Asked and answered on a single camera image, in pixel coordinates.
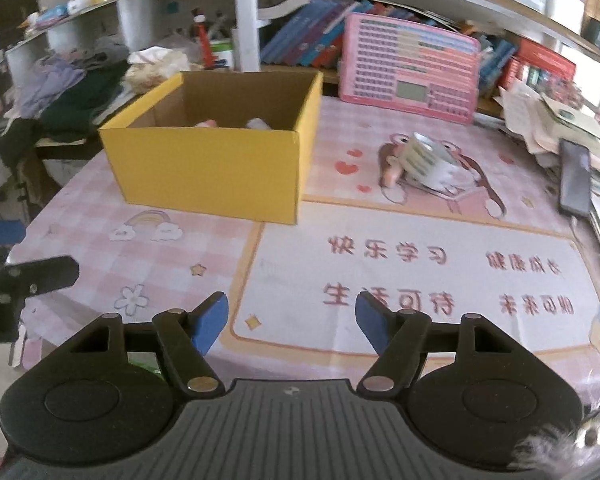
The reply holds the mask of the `row of blue books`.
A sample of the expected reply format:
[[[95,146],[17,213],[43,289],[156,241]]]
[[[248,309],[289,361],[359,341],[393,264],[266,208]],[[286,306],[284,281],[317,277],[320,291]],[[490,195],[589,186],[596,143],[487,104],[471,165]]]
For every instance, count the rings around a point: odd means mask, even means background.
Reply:
[[[340,57],[344,26],[352,13],[368,13],[368,0],[311,0],[261,48],[262,65],[334,68]]]

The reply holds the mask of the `red book box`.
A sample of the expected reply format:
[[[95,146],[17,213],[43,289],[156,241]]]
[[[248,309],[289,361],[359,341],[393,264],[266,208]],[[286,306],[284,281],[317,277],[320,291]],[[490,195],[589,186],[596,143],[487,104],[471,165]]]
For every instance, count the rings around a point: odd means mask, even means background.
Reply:
[[[503,39],[502,43],[512,51],[498,80],[498,86],[505,90],[519,80],[539,91],[540,87],[558,81],[573,81],[576,64],[550,48],[527,38],[515,41]]]

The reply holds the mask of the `black smartphone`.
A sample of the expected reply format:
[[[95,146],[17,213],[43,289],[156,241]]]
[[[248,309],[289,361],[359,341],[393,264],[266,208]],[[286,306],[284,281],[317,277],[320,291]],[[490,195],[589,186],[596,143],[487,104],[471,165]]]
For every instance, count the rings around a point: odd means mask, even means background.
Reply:
[[[591,154],[581,144],[559,142],[559,210],[577,218],[588,218],[591,211]]]

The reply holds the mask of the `pile of papers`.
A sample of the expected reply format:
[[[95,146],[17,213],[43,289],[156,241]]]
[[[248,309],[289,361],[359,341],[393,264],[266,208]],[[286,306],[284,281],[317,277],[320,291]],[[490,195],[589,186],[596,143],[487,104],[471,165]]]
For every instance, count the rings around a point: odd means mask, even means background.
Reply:
[[[524,140],[527,151],[545,169],[558,166],[562,139],[588,149],[593,170],[592,191],[600,196],[600,125],[580,110],[537,94],[520,81],[500,88],[496,102],[502,107],[506,130]]]

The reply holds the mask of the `pink cartoon table mat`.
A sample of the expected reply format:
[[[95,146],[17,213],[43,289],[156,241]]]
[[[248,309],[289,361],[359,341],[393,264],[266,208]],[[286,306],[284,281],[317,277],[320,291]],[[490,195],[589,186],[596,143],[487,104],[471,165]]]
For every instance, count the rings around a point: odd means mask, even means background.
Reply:
[[[403,170],[414,133],[464,170],[436,191]],[[230,300],[213,355],[278,375],[358,376],[373,351],[354,322],[370,292],[455,323],[480,313],[570,382],[600,370],[600,262],[582,223],[524,148],[480,126],[324,99],[296,224],[128,204],[105,154],[30,225],[17,262],[70,255],[81,275],[30,300],[28,332],[61,344],[97,315],[145,322],[212,292]]]

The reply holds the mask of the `yellow cardboard box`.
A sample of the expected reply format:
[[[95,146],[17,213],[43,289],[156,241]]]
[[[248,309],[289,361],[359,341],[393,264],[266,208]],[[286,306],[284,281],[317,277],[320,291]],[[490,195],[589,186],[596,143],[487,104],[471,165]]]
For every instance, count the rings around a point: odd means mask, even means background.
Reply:
[[[130,204],[296,224],[322,90],[317,70],[181,72],[99,136]]]

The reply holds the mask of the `pink keyboard learning toy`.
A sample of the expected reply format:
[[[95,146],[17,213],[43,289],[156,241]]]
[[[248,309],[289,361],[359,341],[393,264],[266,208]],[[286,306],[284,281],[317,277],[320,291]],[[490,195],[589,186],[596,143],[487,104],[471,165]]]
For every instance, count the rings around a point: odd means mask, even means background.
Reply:
[[[344,24],[344,102],[470,124],[478,101],[478,41],[388,16],[353,13]]]

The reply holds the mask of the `pile of clothes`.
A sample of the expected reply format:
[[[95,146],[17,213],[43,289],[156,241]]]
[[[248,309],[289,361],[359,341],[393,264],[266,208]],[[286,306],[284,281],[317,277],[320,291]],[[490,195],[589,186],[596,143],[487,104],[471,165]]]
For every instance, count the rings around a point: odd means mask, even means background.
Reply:
[[[13,167],[43,139],[72,143],[94,136],[96,118],[123,92],[129,48],[110,37],[91,50],[40,58],[0,117],[0,159]]]

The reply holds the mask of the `red bottle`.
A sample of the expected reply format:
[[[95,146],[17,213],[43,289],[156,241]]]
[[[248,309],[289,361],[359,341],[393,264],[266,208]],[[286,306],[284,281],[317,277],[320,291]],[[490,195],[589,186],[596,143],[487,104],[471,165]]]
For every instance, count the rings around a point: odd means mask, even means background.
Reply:
[[[206,16],[201,12],[200,9],[196,8],[192,11],[194,19],[195,35],[198,39],[202,62],[206,70],[212,70],[215,63],[215,57],[213,55],[211,44],[207,32],[207,19]]]

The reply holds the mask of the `white tape roll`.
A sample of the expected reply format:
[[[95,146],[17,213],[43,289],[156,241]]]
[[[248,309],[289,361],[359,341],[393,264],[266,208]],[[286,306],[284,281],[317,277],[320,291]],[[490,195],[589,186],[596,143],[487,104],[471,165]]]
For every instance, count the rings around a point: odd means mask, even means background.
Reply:
[[[403,170],[415,182],[436,191],[447,185],[464,170],[455,157],[438,141],[414,132],[398,155]]]

